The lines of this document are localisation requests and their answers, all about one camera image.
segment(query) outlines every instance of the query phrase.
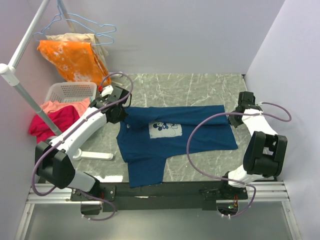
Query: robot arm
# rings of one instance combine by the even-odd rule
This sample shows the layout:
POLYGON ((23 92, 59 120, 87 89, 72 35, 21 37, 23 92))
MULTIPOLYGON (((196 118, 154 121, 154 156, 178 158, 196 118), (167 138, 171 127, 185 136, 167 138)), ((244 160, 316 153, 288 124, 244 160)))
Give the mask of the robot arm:
POLYGON ((48 182, 60 189, 66 187, 80 189, 84 192, 92 194, 93 196, 99 197, 100 182, 85 172, 75 170, 70 159, 73 158, 81 145, 96 130, 109 122, 113 124, 118 123, 127 116, 125 108, 123 107, 123 104, 126 103, 126 100, 101 112, 98 112, 88 119, 87 117, 92 115, 101 107, 122 99, 127 94, 127 90, 116 86, 110 95, 98 97, 92 101, 84 115, 81 116, 80 119, 78 119, 63 134, 51 140, 50 143, 40 142, 35 148, 36 162, 52 146, 59 142, 62 143, 43 159, 37 169, 37 175, 46 179, 48 182))
MULTIPOLYGON (((262 109, 255 104, 255 96, 252 92, 240 92, 237 113, 257 114, 262 109)), ((278 135, 263 115, 258 116, 229 116, 229 122, 235 128, 245 124, 251 134, 251 140, 244 154, 243 165, 230 171, 229 179, 238 180, 249 184, 264 177, 277 177, 282 170, 287 138, 278 135)), ((243 184, 228 181, 232 187, 243 188, 243 184)))

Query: white wall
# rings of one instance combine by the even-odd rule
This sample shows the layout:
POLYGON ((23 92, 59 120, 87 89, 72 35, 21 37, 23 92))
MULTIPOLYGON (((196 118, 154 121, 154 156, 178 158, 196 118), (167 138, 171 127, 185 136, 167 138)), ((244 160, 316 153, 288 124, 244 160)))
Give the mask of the white wall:
POLYGON ((292 113, 290 123, 269 122, 288 138, 281 177, 305 240, 320 236, 319 9, 318 0, 286 0, 245 78, 258 101, 292 113))
MULTIPOLYGON (((111 72, 126 73, 245 74, 283 2, 64 0, 70 13, 117 26, 107 63, 111 72)), ((57 12, 52 0, 42 23, 57 12)), ((55 23, 48 34, 63 34, 66 26, 55 23)))
MULTIPOLYGON (((0 63, 9 62, 34 14, 26 1, 1 1, 0 63)), ((36 49, 37 43, 30 41, 16 75, 41 104, 50 85, 59 77, 55 78, 55 69, 36 49)), ((0 102, 0 239, 11 240, 30 189, 36 141, 27 130, 35 113, 2 77, 0 102)))

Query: orange floral fabric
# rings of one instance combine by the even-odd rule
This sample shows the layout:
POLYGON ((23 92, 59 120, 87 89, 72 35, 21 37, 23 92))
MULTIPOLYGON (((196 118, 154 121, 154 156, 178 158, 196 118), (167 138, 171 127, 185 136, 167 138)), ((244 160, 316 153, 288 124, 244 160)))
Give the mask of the orange floral fabric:
MULTIPOLYGON (((37 48, 67 82, 100 85, 109 73, 89 42, 41 40, 37 48)), ((108 78, 104 86, 111 84, 108 78)))

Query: clothes rack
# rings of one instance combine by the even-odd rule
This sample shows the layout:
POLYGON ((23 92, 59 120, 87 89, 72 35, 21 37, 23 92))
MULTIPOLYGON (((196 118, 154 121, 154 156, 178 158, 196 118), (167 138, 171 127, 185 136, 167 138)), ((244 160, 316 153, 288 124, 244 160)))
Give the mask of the clothes rack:
MULTIPOLYGON (((42 110, 42 108, 36 103, 36 101, 32 98, 32 96, 27 92, 27 90, 22 86, 19 79, 16 77, 15 72, 16 68, 21 60, 22 55, 24 54, 30 39, 33 36, 33 32, 36 28, 37 23, 42 18, 44 12, 46 11, 50 0, 43 0, 40 4, 38 10, 36 11, 29 27, 27 28, 22 40, 20 41, 18 47, 16 48, 14 54, 12 55, 11 60, 8 64, 0 63, 0 75, 4 78, 4 80, 12 86, 23 99, 33 108, 35 113, 48 125, 48 127, 58 136, 62 134, 59 128, 54 124, 54 122, 48 117, 48 115, 42 110)), ((61 8, 62 14, 66 19, 69 19, 68 12, 62 0, 57 1, 59 7, 61 8)), ((75 27, 73 26, 72 21, 67 20, 67 24, 72 33, 75 33, 75 27)), ((77 158, 79 159, 79 155, 82 158, 87 159, 98 159, 98 160, 111 160, 113 158, 113 154, 111 153, 100 153, 100 152, 85 152, 78 150, 77 158)))
POLYGON ((74 25, 73 23, 77 23, 78 25, 82 26, 83 28, 85 28, 87 31, 89 31, 90 33, 94 34, 95 36, 97 37, 107 37, 109 39, 111 39, 111 41, 109 42, 104 42, 103 43, 94 43, 94 44, 91 44, 92 46, 97 46, 97 45, 107 45, 107 44, 113 44, 115 42, 115 39, 108 35, 110 33, 114 33, 117 31, 117 28, 115 25, 112 25, 112 24, 107 24, 107 23, 103 23, 103 24, 99 24, 98 22, 95 22, 93 20, 90 20, 90 19, 87 19, 81 15, 78 15, 78 14, 75 14, 75 13, 70 13, 70 12, 67 12, 66 8, 64 7, 64 4, 61 0, 57 0, 57 10, 58 10, 58 14, 54 15, 52 21, 50 22, 50 24, 48 26, 46 26, 45 28, 43 28, 41 31, 38 31, 38 32, 35 32, 32 36, 33 38, 37 41, 37 42, 40 42, 39 39, 37 39, 35 36, 36 35, 43 35, 43 36, 46 36, 46 30, 50 29, 51 28, 51 25, 55 22, 59 22, 61 20, 66 20, 67 23, 69 24, 69 28, 70 28, 70 31, 72 33, 75 33, 76 30, 74 28, 74 25), (81 21, 85 21, 86 23, 91 23, 91 24, 94 24, 96 27, 100 28, 100 30, 102 32, 96 32, 95 30, 93 30, 92 28, 84 25, 82 22, 79 22, 75 19, 71 19, 69 16, 73 16, 73 17, 77 17, 78 19, 81 19, 81 21), (109 30, 109 31, 105 31, 106 29, 104 27, 111 27, 112 30, 109 30))

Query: clothes hanger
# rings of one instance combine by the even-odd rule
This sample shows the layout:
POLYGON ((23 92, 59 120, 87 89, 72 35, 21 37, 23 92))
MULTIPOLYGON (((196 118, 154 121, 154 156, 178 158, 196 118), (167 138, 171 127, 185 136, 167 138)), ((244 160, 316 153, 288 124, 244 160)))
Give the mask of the clothes hanger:
POLYGON ((58 21, 61 21, 62 18, 65 19, 66 21, 71 21, 71 22, 74 22, 74 23, 77 23, 79 25, 81 25, 82 27, 86 28, 87 30, 89 30, 90 32, 92 32, 93 34, 95 34, 97 37, 107 37, 107 38, 110 38, 111 41, 110 42, 104 42, 104 43, 98 43, 98 44, 92 44, 92 46, 96 46, 96 45, 107 45, 107 44, 113 44, 115 42, 115 39, 112 37, 112 36, 109 36, 107 34, 109 33, 114 33, 117 31, 117 28, 116 26, 112 25, 112 24, 99 24, 95 21, 92 21, 92 20, 89 20, 83 16, 80 16, 78 14, 75 14, 75 13, 67 13, 69 16, 75 16, 75 17, 78 17, 82 20, 85 20, 85 21, 88 21, 90 23, 93 23, 93 24, 96 24, 98 27, 100 28, 103 28, 105 26, 109 26, 109 27, 113 27, 114 30, 111 30, 111 31, 104 31, 104 32, 96 32, 94 30, 92 30, 91 28, 85 26, 84 24, 82 24, 81 22, 78 22, 77 20, 73 20, 73 19, 70 19, 70 18, 66 18, 61 10, 61 7, 59 5, 59 0, 57 0, 58 4, 57 4, 57 8, 58 8, 58 11, 59 11, 59 14, 56 14, 54 15, 52 21, 50 22, 50 24, 48 26, 46 26, 45 28, 43 28, 40 32, 36 32, 34 33, 32 36, 33 38, 37 41, 37 42, 40 42, 40 40, 36 39, 35 36, 36 35, 46 35, 46 30, 50 29, 51 25, 54 23, 54 22, 58 22, 58 21))

